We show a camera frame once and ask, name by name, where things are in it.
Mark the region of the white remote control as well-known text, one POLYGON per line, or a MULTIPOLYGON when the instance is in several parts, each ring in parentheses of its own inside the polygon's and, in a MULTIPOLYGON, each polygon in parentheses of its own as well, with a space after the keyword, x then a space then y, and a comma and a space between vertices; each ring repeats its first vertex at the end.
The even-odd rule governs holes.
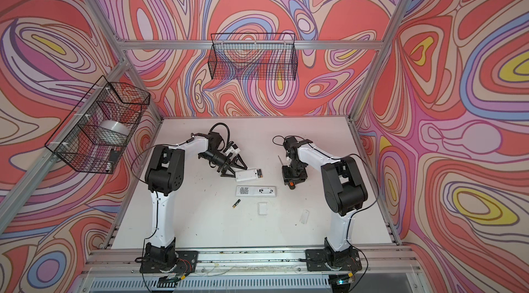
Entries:
POLYGON ((275 186, 237 186, 237 197, 276 197, 275 186))

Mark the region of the black silver AAA battery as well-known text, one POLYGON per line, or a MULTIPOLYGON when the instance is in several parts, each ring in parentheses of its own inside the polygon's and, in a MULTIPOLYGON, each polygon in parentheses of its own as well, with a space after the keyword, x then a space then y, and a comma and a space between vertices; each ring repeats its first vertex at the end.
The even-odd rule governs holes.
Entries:
POLYGON ((241 199, 238 199, 235 204, 232 206, 232 208, 235 208, 239 203, 241 202, 241 199))

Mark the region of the orange handled screwdriver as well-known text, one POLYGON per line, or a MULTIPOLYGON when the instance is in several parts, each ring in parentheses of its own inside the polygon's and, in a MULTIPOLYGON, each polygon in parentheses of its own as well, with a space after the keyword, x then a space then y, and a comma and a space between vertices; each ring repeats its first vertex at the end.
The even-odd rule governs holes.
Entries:
POLYGON ((292 173, 291 166, 283 161, 280 157, 280 164, 281 164, 281 173, 282 173, 282 179, 285 186, 287 186, 290 190, 294 190, 296 188, 296 183, 293 181, 294 176, 292 173))

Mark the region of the white battery cover plate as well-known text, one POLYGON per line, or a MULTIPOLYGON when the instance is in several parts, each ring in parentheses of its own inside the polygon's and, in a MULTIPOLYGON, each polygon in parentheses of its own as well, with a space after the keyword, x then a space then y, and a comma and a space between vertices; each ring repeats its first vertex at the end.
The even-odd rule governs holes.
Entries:
POLYGON ((261 169, 242 170, 236 172, 235 174, 235 179, 237 182, 253 181, 261 178, 263 178, 261 169))

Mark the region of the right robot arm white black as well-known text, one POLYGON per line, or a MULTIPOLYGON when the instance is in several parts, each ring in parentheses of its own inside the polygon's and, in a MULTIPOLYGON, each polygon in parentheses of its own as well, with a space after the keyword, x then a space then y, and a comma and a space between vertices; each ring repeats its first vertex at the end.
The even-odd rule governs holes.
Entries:
POLYGON ((290 161, 282 166, 285 185, 295 189, 308 179, 307 167, 312 167, 321 174, 325 201, 333 212, 324 246, 306 250, 301 261, 310 272, 361 270, 360 250, 349 239, 354 216, 369 198, 357 162, 349 155, 328 155, 312 141, 296 136, 285 137, 282 146, 290 161))

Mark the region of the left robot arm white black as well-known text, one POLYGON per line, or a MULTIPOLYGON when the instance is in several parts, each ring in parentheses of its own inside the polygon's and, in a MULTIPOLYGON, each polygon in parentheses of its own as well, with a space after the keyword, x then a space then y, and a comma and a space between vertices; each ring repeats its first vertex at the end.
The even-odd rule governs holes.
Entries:
POLYGON ((193 157, 204 159, 221 177, 235 178, 237 170, 248 169, 240 152, 234 141, 225 141, 213 130, 193 134, 180 144, 154 147, 144 178, 152 197, 152 233, 139 259, 141 273, 173 272, 179 262, 174 208, 176 191, 185 178, 185 162, 193 157))

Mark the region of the small black item in basket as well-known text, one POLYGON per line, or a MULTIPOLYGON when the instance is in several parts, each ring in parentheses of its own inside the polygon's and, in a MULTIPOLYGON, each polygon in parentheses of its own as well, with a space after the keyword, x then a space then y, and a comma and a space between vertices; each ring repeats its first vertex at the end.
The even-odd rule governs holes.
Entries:
POLYGON ((109 156, 107 158, 108 164, 110 166, 114 166, 118 162, 119 157, 120 157, 120 152, 118 150, 111 149, 109 156))

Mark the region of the white tape roll in basket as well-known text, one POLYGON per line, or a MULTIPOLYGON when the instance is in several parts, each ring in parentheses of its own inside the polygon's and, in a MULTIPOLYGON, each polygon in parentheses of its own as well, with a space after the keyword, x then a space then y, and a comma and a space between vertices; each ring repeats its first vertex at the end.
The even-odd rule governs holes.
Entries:
POLYGON ((105 120, 99 124, 96 137, 105 145, 122 146, 126 142, 129 133, 129 128, 123 123, 105 120))

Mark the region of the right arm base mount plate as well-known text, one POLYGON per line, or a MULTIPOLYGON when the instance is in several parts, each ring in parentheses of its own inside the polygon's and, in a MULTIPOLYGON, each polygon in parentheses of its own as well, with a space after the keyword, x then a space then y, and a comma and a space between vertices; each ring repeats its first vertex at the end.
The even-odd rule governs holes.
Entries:
POLYGON ((347 271, 356 273, 363 268, 359 250, 353 247, 340 252, 336 252, 332 248, 308 249, 304 253, 303 261, 310 272, 347 271))

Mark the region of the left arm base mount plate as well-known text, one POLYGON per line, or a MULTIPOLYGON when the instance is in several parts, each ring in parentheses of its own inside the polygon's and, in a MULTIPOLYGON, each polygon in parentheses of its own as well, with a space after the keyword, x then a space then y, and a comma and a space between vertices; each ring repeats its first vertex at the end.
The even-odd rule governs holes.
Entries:
POLYGON ((195 250, 150 251, 142 259, 140 273, 188 275, 196 271, 197 261, 198 251, 195 250))

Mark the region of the aluminium front rail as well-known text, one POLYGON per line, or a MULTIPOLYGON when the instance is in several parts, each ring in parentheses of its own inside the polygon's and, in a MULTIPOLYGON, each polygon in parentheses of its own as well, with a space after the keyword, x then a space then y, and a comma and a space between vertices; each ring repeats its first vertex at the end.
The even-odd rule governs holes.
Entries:
POLYGON ((199 248, 196 258, 179 261, 176 275, 141 274, 137 249, 103 250, 90 255, 74 292, 430 292, 410 248, 359 246, 359 270, 317 271, 307 249, 199 248))

